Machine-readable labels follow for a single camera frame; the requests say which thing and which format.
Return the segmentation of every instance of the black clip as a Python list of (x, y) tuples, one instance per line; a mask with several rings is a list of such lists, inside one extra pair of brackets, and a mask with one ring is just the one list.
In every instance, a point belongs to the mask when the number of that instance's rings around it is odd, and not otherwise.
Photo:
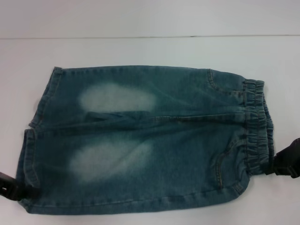
[(266, 175), (272, 173), (292, 178), (300, 177), (300, 138), (276, 154)]
[(0, 172), (0, 195), (9, 200), (20, 201), (23, 198), (34, 198), (38, 189), (25, 186), (16, 179)]

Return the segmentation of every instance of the white background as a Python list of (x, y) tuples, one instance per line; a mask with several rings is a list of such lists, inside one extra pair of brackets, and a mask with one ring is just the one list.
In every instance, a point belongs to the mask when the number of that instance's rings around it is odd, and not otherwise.
[[(299, 12), (298, 0), (0, 0), (0, 171), (15, 176), (54, 66), (212, 68), (263, 80), (282, 150), (300, 137)], [(256, 176), (230, 203), (159, 213), (31, 215), (1, 197), (0, 223), (298, 225), (300, 178)]]

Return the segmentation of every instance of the elastic waistband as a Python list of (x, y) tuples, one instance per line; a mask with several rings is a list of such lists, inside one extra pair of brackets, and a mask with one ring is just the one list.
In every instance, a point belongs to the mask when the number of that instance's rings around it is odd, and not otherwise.
[(245, 81), (246, 154), (250, 175), (264, 173), (274, 157), (273, 123), (263, 86), (263, 81)]

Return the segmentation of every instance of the white table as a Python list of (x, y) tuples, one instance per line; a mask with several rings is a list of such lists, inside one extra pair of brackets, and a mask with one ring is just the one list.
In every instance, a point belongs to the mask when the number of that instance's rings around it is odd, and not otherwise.
[[(297, 35), (300, 34), (300, 16), (295, 13), (299, 9), (296, 8), (299, 7), (297, 1), (277, 0), (263, 4), (253, 1), (252, 5), (236, 2), (232, 7), (234, 1), (217, 4), (217, 1), (198, 3), (188, 0), (171, 4), (168, 0), (132, 0), (127, 5), (115, 0), (102, 1), (103, 8), (96, 1), (81, 4), (77, 0), (63, 3), (52, 1), (47, 5), (40, 2), (30, 0), (25, 4), (24, 1), (0, 0), (1, 172), (15, 176), (23, 131), (33, 117), (54, 66), (183, 66), (212, 68), (263, 80), (266, 82), (266, 99), (275, 125), (276, 151), (300, 137), (300, 36), (96, 38)], [(253, 16), (248, 9), (260, 14)], [(224, 19), (218, 20), (221, 17), (216, 14), (221, 12)], [(136, 20), (140, 20), (139, 26), (136, 26)], [(230, 203), (192, 210), (102, 216), (31, 215), (17, 203), (1, 197), (0, 223), (297, 225), (300, 223), (299, 190), (300, 178), (261, 175), (253, 177), (246, 192)]]

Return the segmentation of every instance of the jeans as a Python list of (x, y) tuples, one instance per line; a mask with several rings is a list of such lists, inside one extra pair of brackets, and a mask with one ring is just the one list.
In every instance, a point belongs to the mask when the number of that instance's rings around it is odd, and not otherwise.
[(153, 212), (239, 197), (274, 155), (263, 81), (211, 69), (56, 67), (17, 180), (37, 214)]

